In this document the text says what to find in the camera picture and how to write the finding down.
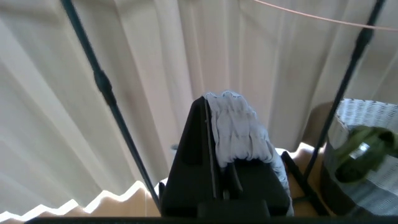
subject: green cloth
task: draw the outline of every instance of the green cloth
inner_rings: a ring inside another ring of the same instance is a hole
[[[377,171],[386,155],[398,154],[398,137],[386,128],[358,126],[335,151],[340,165],[335,175],[342,183],[364,180],[370,170]]]

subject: laundry basket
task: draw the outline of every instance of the laundry basket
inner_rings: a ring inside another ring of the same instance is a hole
[[[334,175],[338,161],[333,151],[358,125],[377,126],[398,131],[398,106],[377,101],[344,99],[328,132],[321,169],[321,194],[337,215],[398,215],[398,159],[386,156],[377,172],[366,180],[342,184]]]

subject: curtain fold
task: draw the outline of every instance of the curtain fold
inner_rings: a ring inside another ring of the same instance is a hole
[[[208,91],[244,95],[271,142],[294,151],[312,109],[333,100],[361,30],[249,0],[73,2],[154,185]],[[267,2],[361,24],[374,3]],[[388,0],[377,24],[397,27],[397,9]],[[84,207],[141,180],[60,2],[0,1],[0,34],[0,213]],[[375,32],[346,97],[398,102],[397,40]]]

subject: metal stand pole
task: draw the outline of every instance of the metal stand pole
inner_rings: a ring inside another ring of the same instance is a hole
[[[376,22],[376,19],[383,7],[385,0],[376,0],[376,3],[373,7],[372,13],[368,19],[367,25],[373,26]],[[355,68],[362,57],[362,54],[365,50],[365,48],[368,46],[370,43],[372,37],[373,37],[374,30],[373,29],[367,29],[363,28],[361,32],[358,35],[358,38],[356,39],[356,45],[353,51],[353,54],[351,56],[351,61],[348,65],[348,68],[346,70],[346,73],[344,75],[343,80],[341,81],[340,87],[337,91],[335,100],[333,102],[333,105],[330,109],[329,115],[325,121],[325,124],[322,128],[319,140],[317,142],[317,145],[315,146],[315,149],[312,153],[312,157],[310,162],[308,163],[307,168],[305,169],[304,175],[301,174],[299,171],[299,168],[296,166],[292,158],[290,158],[289,154],[287,152],[284,152],[282,154],[282,159],[286,163],[286,166],[288,167],[289,171],[293,174],[295,179],[297,180],[298,184],[304,191],[305,196],[300,197],[300,198],[295,198],[294,202],[300,202],[304,200],[309,200],[311,204],[313,205],[314,209],[317,211],[319,215],[329,215],[327,212],[326,208],[323,206],[321,201],[318,198],[317,193],[313,191],[311,186],[308,184],[308,176],[311,173],[311,170],[313,168],[313,165],[318,157],[319,149],[322,147],[322,145],[325,142],[326,136],[328,134],[328,130],[330,128],[331,122],[333,121],[333,117],[336,113],[337,107],[343,98],[344,92],[347,89],[348,83],[355,71]]]
[[[71,2],[71,0],[61,0],[61,2],[62,2],[64,10],[66,11],[66,13],[69,17],[69,20],[73,26],[73,29],[75,30],[76,35],[79,38],[80,44],[86,53],[87,59],[90,62],[90,65],[94,71],[95,83],[97,84],[97,87],[100,90],[100,92],[102,92],[106,103],[108,104],[109,108],[111,109],[113,118],[116,120],[116,122],[119,126],[120,132],[122,133],[123,138],[130,150],[130,153],[138,166],[139,172],[141,173],[142,178],[144,179],[144,182],[145,182],[150,194],[152,195],[152,198],[154,199],[157,208],[160,210],[159,198],[158,198],[157,194],[155,193],[154,186],[150,182],[149,175],[145,169],[144,164],[142,163],[142,160],[139,156],[136,145],[134,144],[134,141],[131,138],[131,135],[126,126],[126,123],[124,122],[124,119],[119,110],[118,104],[116,103],[116,99],[112,92],[111,83],[110,83],[109,79],[107,78],[106,74],[104,73],[104,71],[101,69],[101,67],[95,57],[95,53],[93,51],[93,48],[91,47],[90,41],[87,38],[87,34],[80,22],[80,19],[78,17],[76,9],[73,6],[73,3]]]

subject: thin wire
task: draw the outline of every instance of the thin wire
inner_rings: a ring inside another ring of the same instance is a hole
[[[381,27],[381,26],[369,26],[369,25],[364,25],[364,24],[357,24],[357,23],[354,23],[354,22],[338,21],[338,20],[335,20],[335,19],[328,19],[328,18],[324,18],[324,17],[320,17],[320,16],[314,16],[314,15],[311,15],[311,14],[306,14],[306,13],[303,13],[303,12],[298,12],[298,11],[291,10],[291,9],[286,9],[284,7],[280,7],[280,6],[276,6],[276,5],[273,5],[273,4],[269,4],[267,2],[262,2],[260,0],[253,0],[253,1],[261,3],[261,4],[264,4],[266,6],[274,7],[276,9],[280,9],[280,10],[283,10],[283,11],[291,12],[291,13],[298,14],[298,15],[301,15],[301,16],[311,17],[311,18],[314,18],[314,19],[321,19],[323,21],[335,22],[335,23],[338,23],[338,24],[356,26],[356,27],[362,27],[362,28],[368,28],[368,29],[398,32],[398,29],[395,29],[395,28]]]

